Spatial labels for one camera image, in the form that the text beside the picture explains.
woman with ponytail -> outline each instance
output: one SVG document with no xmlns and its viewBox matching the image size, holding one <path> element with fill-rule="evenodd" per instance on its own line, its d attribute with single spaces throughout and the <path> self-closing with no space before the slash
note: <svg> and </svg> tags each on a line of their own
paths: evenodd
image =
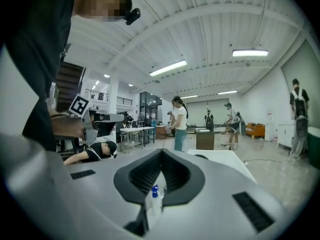
<svg viewBox="0 0 320 240">
<path fill-rule="evenodd" d="M 179 96 L 172 99 L 172 105 L 179 109 L 177 121 L 170 127 L 170 130 L 175 129 L 174 150 L 182 151 L 183 143 L 187 138 L 187 118 L 189 115 L 186 105 Z"/>
</svg>

glass railing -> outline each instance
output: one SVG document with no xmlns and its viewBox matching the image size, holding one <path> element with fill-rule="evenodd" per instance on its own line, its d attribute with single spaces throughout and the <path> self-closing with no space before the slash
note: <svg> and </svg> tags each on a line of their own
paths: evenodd
<svg viewBox="0 0 320 240">
<path fill-rule="evenodd" d="M 85 89 L 84 96 L 86 98 L 89 98 L 92 100 L 105 101 L 105 102 L 109 101 L 109 94 L 103 93 L 103 92 L 98 92 L 95 90 Z M 132 99 L 122 98 L 122 97 L 117 96 L 116 103 L 122 104 L 122 105 L 127 105 L 127 106 L 132 106 Z"/>
</svg>

orange sofa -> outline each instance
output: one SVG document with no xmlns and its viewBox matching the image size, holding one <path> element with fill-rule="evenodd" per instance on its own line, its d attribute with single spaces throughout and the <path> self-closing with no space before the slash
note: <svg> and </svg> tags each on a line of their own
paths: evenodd
<svg viewBox="0 0 320 240">
<path fill-rule="evenodd" d="M 264 124 L 260 124 L 260 123 L 248 123 L 245 126 L 245 134 L 246 135 L 250 135 L 252 138 L 255 137 L 264 137 L 265 136 L 265 125 Z"/>
</svg>

person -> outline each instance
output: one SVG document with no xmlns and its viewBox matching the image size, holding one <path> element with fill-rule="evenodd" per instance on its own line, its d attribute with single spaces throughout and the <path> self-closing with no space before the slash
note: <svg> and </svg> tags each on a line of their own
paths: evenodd
<svg viewBox="0 0 320 240">
<path fill-rule="evenodd" d="M 100 161 L 102 159 L 115 157 L 117 144 L 113 141 L 97 142 L 88 147 L 85 151 L 74 154 L 66 159 L 63 163 L 65 165 L 72 165 L 78 162 L 88 163 Z"/>
<path fill-rule="evenodd" d="M 177 122 L 176 117 L 175 117 L 174 113 L 172 113 L 172 111 L 169 111 L 168 115 L 170 115 L 170 126 L 173 126 Z M 173 138 L 175 138 L 176 137 L 176 129 L 172 129 L 171 132 L 172 132 Z"/>
<path fill-rule="evenodd" d="M 239 142 L 240 119 L 237 116 L 237 112 L 234 109 L 232 109 L 231 103 L 227 103 L 224 106 L 230 112 L 229 119 L 225 122 L 225 124 L 231 126 L 229 143 L 226 146 L 226 148 L 229 150 L 236 151 L 238 149 L 238 142 Z"/>
<path fill-rule="evenodd" d="M 46 104 L 51 84 L 67 54 L 71 17 L 78 15 L 105 22 L 124 19 L 130 15 L 132 1 L 15 0 L 15 3 L 5 12 L 11 20 L 4 25 L 4 44 L 15 66 L 39 97 L 22 134 L 47 151 L 55 152 L 55 135 L 84 138 L 81 118 L 59 116 Z"/>
<path fill-rule="evenodd" d="M 211 114 L 211 111 L 208 110 L 207 114 L 204 116 L 205 128 L 207 130 L 213 131 L 214 129 L 214 116 Z"/>
<path fill-rule="evenodd" d="M 177 121 L 170 126 L 170 130 L 175 129 L 174 150 L 182 151 L 184 141 L 187 138 L 187 119 L 189 115 L 186 105 L 179 96 L 172 99 L 172 105 L 178 109 Z"/>
<path fill-rule="evenodd" d="M 300 83 L 299 83 L 298 79 L 296 79 L 296 78 L 293 79 L 292 85 L 293 85 L 293 90 L 290 93 L 290 105 L 291 105 L 291 109 L 294 113 L 294 121 L 295 121 L 295 123 L 297 123 L 297 118 L 298 118 L 297 109 L 299 109 L 297 107 L 298 102 L 299 101 L 302 102 L 303 108 L 300 109 L 302 111 L 302 113 L 304 113 L 303 111 L 305 110 L 305 114 L 303 114 L 303 117 L 308 118 L 308 109 L 309 109 L 309 100 L 310 99 L 309 99 L 309 96 L 308 96 L 306 90 L 300 88 Z M 297 126 L 296 126 L 295 130 L 294 130 L 293 140 L 292 140 L 292 149 L 289 153 L 292 160 L 298 161 L 301 159 L 300 154 L 301 154 L 303 147 L 304 147 L 304 141 L 299 141 L 298 134 L 297 134 Z"/>
</svg>

fluorescent light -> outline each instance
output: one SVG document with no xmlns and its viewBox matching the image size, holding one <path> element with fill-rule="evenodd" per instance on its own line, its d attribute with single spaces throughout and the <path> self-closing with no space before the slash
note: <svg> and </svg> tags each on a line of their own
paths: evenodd
<svg viewBox="0 0 320 240">
<path fill-rule="evenodd" d="M 237 90 L 229 90 L 229 91 L 223 91 L 223 92 L 218 92 L 218 94 L 236 94 L 238 91 Z"/>
<path fill-rule="evenodd" d="M 181 97 L 181 99 L 189 99 L 189 98 L 196 98 L 196 97 L 198 97 L 198 95 L 185 96 L 185 97 Z"/>
<path fill-rule="evenodd" d="M 233 50 L 232 51 L 232 56 L 233 57 L 243 57 L 243 56 L 262 56 L 266 57 L 268 56 L 269 51 L 267 50 L 254 50 L 254 49 L 249 49 L 249 50 Z"/>
<path fill-rule="evenodd" d="M 167 71 L 170 71 L 170 70 L 174 70 L 176 68 L 179 68 L 179 67 L 182 67 L 182 66 L 185 66 L 187 65 L 187 62 L 186 60 L 181 60 L 181 61 L 178 61 L 172 65 L 169 65 L 169 66 L 165 66 L 163 68 L 160 68 L 160 69 L 157 69 L 156 71 L 153 71 L 153 72 L 150 72 L 150 76 L 154 77 L 154 76 L 157 76 L 159 74 L 162 74 L 164 72 L 167 72 Z"/>
</svg>

